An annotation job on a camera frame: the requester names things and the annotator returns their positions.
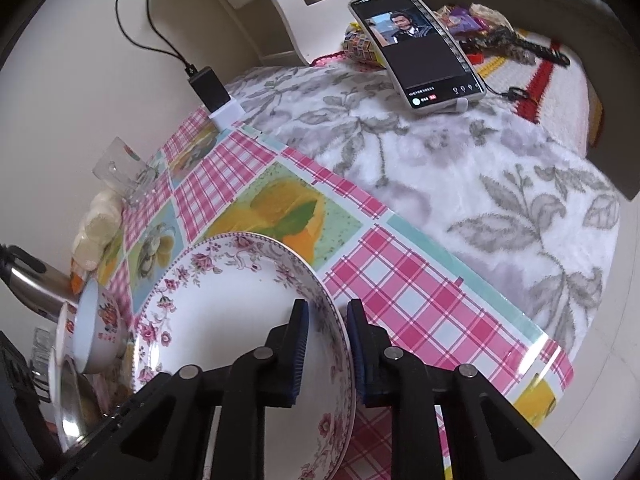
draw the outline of phone screen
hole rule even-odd
[[[419,0],[357,0],[351,8],[413,108],[482,92],[466,58]]]

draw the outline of ceramic bowl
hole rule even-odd
[[[78,301],[73,358],[81,374],[97,374],[122,357],[126,330],[113,294],[90,279]]]
[[[313,269],[272,238],[227,233],[192,246],[172,263],[138,318],[133,389],[183,365],[209,370],[232,364],[289,320],[297,298],[310,307],[302,384],[291,409],[266,409],[264,478],[331,478],[355,414],[350,346]]]
[[[62,366],[62,361],[66,356],[73,357],[73,339],[76,323],[77,309],[70,303],[63,303],[56,326],[56,363]]]

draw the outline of kettle handle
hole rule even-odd
[[[31,269],[33,269],[34,272],[37,272],[38,274],[44,274],[45,272],[47,272],[47,266],[40,261],[37,258],[34,258],[33,256],[31,256],[27,251],[25,251],[24,249],[15,246],[15,245],[11,245],[9,247],[7,247],[7,250],[18,260],[24,262],[25,264],[27,264],[29,267],[31,267]]]

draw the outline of white wall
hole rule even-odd
[[[144,0],[120,0],[127,31],[162,46]],[[151,156],[200,104],[177,60],[120,35],[114,0],[47,0],[0,72],[0,243],[67,271],[70,244],[92,196],[92,168],[120,136]],[[216,0],[152,0],[156,26],[198,68],[228,81],[257,64]],[[49,327],[0,283],[0,330],[25,355]]]

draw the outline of black cable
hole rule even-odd
[[[531,97],[531,94],[523,88],[510,86],[506,92],[497,92],[489,86],[484,77],[482,77],[480,74],[478,74],[478,76],[480,79],[482,79],[482,82],[484,83],[484,86],[486,86],[486,89],[492,94],[496,94],[497,96],[503,97],[507,99],[507,101],[511,102],[517,101],[518,99],[524,99],[538,104],[538,102],[533,97]]]
[[[153,46],[148,46],[148,45],[144,45],[141,43],[138,43],[137,41],[135,41],[132,37],[130,37],[129,34],[126,33],[126,31],[124,30],[124,27],[122,26],[122,21],[120,20],[120,11],[118,10],[118,3],[120,0],[116,0],[115,1],[115,11],[116,11],[116,21],[118,22],[118,28],[120,29],[122,35],[129,41],[129,43],[135,45],[138,48],[142,48],[143,50],[150,50],[152,52],[159,52],[160,54],[166,54],[167,56],[172,56],[175,57],[175,59],[181,61],[184,64],[184,70],[185,72],[189,75],[192,76],[194,74],[196,74],[198,71],[196,69],[195,66],[193,66],[191,63],[189,63],[185,57],[180,53],[180,51],[178,51],[177,48],[175,48],[171,42],[165,38],[162,34],[160,34],[160,32],[158,31],[158,29],[156,28],[156,26],[153,23],[153,20],[151,19],[151,12],[149,10],[149,0],[146,0],[146,18],[149,22],[149,25],[151,26],[151,29],[169,46],[171,47],[171,49],[173,50],[173,52],[169,52],[168,50],[163,50],[162,48],[156,48]]]

